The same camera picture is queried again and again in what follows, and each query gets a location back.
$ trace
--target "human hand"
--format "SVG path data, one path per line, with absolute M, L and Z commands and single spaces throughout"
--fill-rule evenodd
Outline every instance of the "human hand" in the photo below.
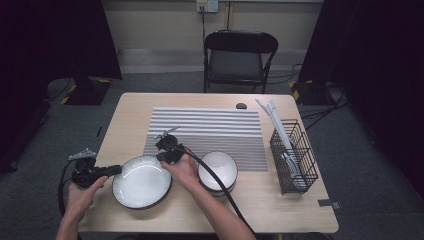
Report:
M 199 184 L 197 163 L 189 155 L 184 154 L 181 159 L 174 164 L 168 164 L 165 161 L 161 161 L 160 164 L 162 168 L 168 170 L 172 178 L 185 189 L 193 184 Z
M 94 194 L 103 187 L 107 180 L 107 176 L 100 177 L 87 189 L 71 182 L 68 188 L 68 204 L 65 215 L 78 222 L 81 221 L 88 208 L 93 204 Z

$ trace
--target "utensil holder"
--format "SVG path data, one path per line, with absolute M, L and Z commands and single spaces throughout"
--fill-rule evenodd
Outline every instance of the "utensil holder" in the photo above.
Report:
M 292 149 L 286 149 L 279 134 L 274 129 L 270 145 L 275 167 L 277 168 L 281 194 L 303 194 L 307 192 L 315 180 L 318 179 L 318 174 L 315 169 L 315 157 L 313 156 L 308 137 L 306 133 L 301 130 L 298 121 L 296 119 L 287 119 L 281 122 L 292 145 Z M 294 164 L 291 163 L 291 166 L 289 166 L 285 157 L 282 156 L 284 153 L 294 160 Z

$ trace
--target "white plate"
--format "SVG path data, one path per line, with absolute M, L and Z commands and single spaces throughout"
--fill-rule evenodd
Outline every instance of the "white plate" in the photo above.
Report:
M 128 208 L 146 209 L 158 204 L 171 188 L 171 174 L 156 157 L 141 156 L 122 165 L 113 179 L 113 195 Z

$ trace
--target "black tool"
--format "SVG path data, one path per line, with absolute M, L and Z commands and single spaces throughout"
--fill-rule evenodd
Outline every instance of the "black tool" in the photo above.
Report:
M 185 148 L 182 143 L 178 144 L 178 139 L 169 134 L 170 132 L 176 130 L 180 126 L 171 128 L 162 134 L 155 137 L 155 139 L 160 138 L 159 142 L 155 144 L 158 148 L 158 151 L 164 150 L 156 155 L 156 158 L 159 161 L 165 161 L 169 164 L 177 163 L 185 152 Z
M 72 172 L 72 181 L 82 188 L 90 187 L 97 179 L 102 176 L 111 177 L 122 173 L 120 165 L 109 167 L 95 167 L 95 153 L 86 149 L 69 157 L 69 160 L 75 160 L 75 169 Z

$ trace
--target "human arm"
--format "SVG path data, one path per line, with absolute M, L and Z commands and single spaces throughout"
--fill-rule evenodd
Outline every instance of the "human arm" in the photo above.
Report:
M 77 184 L 70 183 L 68 204 L 65 215 L 60 222 L 56 240 L 75 240 L 78 238 L 78 224 L 84 218 L 85 212 L 93 204 L 94 194 L 107 180 L 108 177 L 103 176 L 87 189 L 81 189 Z
M 197 176 L 197 164 L 193 158 L 184 154 L 180 161 L 175 164 L 170 165 L 162 161 L 161 165 L 171 173 L 174 180 L 190 193 L 219 239 L 255 239 L 246 224 L 235 213 L 200 185 Z

